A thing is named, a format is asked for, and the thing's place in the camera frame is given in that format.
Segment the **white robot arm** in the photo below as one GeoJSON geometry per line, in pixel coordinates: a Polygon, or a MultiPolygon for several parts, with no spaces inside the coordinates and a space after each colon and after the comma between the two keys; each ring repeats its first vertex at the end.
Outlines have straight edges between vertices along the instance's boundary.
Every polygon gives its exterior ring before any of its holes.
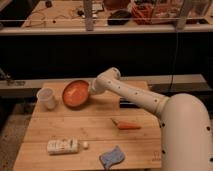
{"type": "Polygon", "coordinates": [[[205,105],[180,93],[167,97],[120,81],[120,71],[109,68],[90,84],[92,94],[111,91],[161,121],[161,171],[213,171],[213,135],[205,105]]]}

